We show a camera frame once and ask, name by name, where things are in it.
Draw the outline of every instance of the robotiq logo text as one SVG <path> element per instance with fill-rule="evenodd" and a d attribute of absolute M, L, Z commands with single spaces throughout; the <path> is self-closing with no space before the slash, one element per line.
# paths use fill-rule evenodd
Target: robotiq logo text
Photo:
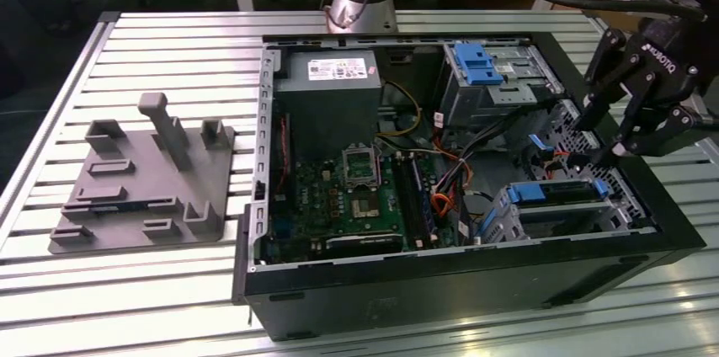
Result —
<path fill-rule="evenodd" d="M 665 68 L 665 70 L 669 72 L 669 73 L 673 73 L 673 71 L 676 71 L 676 66 L 673 65 L 673 62 L 672 60 L 669 60 L 669 58 L 664 55 L 664 53 L 661 51 L 659 51 L 653 45 L 651 44 L 644 44 L 641 46 L 641 50 L 644 51 L 649 51 L 649 54 L 653 55 L 653 57 L 656 58 L 656 61 L 659 61 L 659 64 L 661 64 L 661 66 Z"/>

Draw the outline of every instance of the aluminum extrusion table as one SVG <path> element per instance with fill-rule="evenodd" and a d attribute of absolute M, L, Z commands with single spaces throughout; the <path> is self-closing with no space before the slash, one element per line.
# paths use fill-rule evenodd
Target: aluminum extrusion table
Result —
<path fill-rule="evenodd" d="M 403 32 L 552 32 L 581 72 L 601 30 L 576 12 L 400 12 L 397 19 Z M 707 248 L 595 301 L 269 340 L 248 308 L 229 305 L 236 219 L 252 177 L 260 36 L 322 32 L 317 12 L 124 13 L 97 24 L 0 198 L 0 355 L 716 353 L 719 167 L 708 141 L 648 160 Z M 48 233 L 89 149 L 88 123 L 114 118 L 125 130 L 148 128 L 134 104 L 157 90 L 185 127 L 221 117 L 237 132 L 224 237 L 210 246 L 53 256 Z"/>

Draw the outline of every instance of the motherboard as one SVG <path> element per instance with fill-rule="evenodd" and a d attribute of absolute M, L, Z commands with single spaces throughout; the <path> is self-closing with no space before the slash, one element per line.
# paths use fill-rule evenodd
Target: motherboard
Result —
<path fill-rule="evenodd" d="M 296 163 L 292 181 L 289 194 L 274 196 L 273 263 L 452 245 L 452 231 L 431 214 L 431 156 L 381 156 L 372 147 L 350 146 L 340 157 Z"/>

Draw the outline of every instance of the green circuit board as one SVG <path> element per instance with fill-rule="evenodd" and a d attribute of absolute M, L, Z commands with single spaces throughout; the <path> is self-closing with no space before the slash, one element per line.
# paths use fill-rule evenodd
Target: green circuit board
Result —
<path fill-rule="evenodd" d="M 432 160 L 417 159 L 425 187 L 436 180 Z M 326 237 L 399 233 L 404 237 L 403 212 L 395 192 L 392 161 L 377 162 L 379 184 L 348 189 L 346 176 L 364 177 L 370 168 L 342 158 L 294 165 L 294 202 L 280 215 L 273 215 L 273 243 L 268 249 L 274 262 L 306 261 L 313 242 Z M 408 250 L 403 240 L 403 250 Z"/>

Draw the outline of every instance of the gray plastic holder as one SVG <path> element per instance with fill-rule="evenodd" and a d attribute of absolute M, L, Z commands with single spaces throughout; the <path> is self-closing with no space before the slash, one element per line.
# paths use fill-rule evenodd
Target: gray plastic holder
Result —
<path fill-rule="evenodd" d="M 162 93 L 142 93 L 138 112 L 154 131 L 92 122 L 90 151 L 50 253 L 214 242 L 222 236 L 234 131 L 218 120 L 184 130 Z"/>

